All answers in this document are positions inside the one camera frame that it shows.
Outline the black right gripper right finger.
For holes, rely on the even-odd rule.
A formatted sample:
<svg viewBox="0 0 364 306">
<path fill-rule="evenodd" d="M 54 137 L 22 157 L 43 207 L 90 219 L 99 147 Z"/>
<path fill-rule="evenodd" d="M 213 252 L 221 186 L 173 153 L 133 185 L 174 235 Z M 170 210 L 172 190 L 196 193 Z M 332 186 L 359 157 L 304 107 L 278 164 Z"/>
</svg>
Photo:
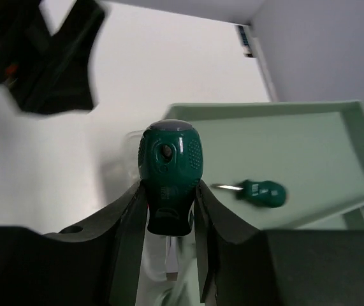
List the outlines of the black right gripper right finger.
<svg viewBox="0 0 364 306">
<path fill-rule="evenodd" d="M 206 305 L 364 305 L 364 230 L 260 230 L 204 182 L 194 229 Z"/>
</svg>

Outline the green transparent plastic toolbox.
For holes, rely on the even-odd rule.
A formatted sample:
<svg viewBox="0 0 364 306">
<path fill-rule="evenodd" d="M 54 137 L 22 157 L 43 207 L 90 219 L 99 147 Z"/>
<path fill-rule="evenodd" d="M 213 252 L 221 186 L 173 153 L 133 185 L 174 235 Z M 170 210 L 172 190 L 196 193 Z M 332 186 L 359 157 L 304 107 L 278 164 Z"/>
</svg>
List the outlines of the green transparent plastic toolbox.
<svg viewBox="0 0 364 306">
<path fill-rule="evenodd" d="M 361 103 L 184 104 L 172 106 L 166 119 L 186 121 L 197 130 L 203 150 L 200 182 L 246 223 L 259 230 L 364 230 Z M 130 187 L 139 183 L 144 188 L 138 169 L 143 132 L 128 136 L 122 147 Z M 236 199 L 233 191 L 211 187 L 247 179 L 283 185 L 287 202 L 279 208 L 262 208 Z M 202 302 L 194 202 L 192 230 L 177 239 L 178 279 L 173 289 L 158 294 L 166 305 Z M 166 242 L 166 237 L 148 231 L 148 221 L 147 206 L 141 263 L 151 243 Z"/>
</svg>

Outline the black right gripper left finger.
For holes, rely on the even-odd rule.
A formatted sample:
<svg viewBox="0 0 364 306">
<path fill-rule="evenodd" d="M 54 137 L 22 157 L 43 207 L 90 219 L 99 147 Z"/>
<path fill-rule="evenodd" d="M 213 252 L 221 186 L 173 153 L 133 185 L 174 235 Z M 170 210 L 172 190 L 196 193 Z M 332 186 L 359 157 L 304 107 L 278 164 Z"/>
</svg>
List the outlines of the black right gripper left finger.
<svg viewBox="0 0 364 306">
<path fill-rule="evenodd" d="M 135 183 L 58 233 L 0 226 L 0 305 L 134 305 L 146 221 Z"/>
</svg>

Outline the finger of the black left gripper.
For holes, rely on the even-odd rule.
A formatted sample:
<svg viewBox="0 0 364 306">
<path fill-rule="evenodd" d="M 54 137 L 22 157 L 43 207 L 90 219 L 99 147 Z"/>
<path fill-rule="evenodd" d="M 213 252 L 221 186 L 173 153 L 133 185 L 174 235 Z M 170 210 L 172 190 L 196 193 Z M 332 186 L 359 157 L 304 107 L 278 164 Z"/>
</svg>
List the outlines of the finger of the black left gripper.
<svg viewBox="0 0 364 306">
<path fill-rule="evenodd" d="M 53 115 L 94 108 L 88 65 L 105 16 L 97 1 L 75 1 L 45 52 L 29 68 L 28 78 L 15 89 L 21 111 Z"/>
</svg>

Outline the green stubby screwdriver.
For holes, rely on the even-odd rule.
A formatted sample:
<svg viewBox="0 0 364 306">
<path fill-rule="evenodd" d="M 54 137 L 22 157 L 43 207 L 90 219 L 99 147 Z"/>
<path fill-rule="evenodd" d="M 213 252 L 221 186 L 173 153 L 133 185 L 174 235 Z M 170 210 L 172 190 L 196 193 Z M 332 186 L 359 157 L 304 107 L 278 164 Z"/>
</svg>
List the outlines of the green stubby screwdriver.
<svg viewBox="0 0 364 306">
<path fill-rule="evenodd" d="M 190 234 L 191 207 L 203 175 L 203 150 L 194 127 L 182 120 L 151 124 L 142 134 L 138 169 L 145 188 L 147 229 L 166 237 L 165 276 L 177 280 L 177 239 Z"/>
<path fill-rule="evenodd" d="M 244 180 L 235 185 L 212 184 L 212 188 L 233 191 L 236 199 L 262 208 L 279 208 L 288 200 L 287 189 L 274 181 Z"/>
</svg>

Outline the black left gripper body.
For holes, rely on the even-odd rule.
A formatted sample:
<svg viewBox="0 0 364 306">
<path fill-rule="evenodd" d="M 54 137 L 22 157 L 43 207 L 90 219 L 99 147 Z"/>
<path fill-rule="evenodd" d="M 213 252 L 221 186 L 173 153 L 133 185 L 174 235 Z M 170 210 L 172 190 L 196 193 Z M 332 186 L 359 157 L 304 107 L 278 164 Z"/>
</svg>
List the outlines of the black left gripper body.
<svg viewBox="0 0 364 306">
<path fill-rule="evenodd" d="M 52 35 L 41 1 L 0 1 L 0 84 L 14 95 L 46 95 L 47 49 Z"/>
</svg>

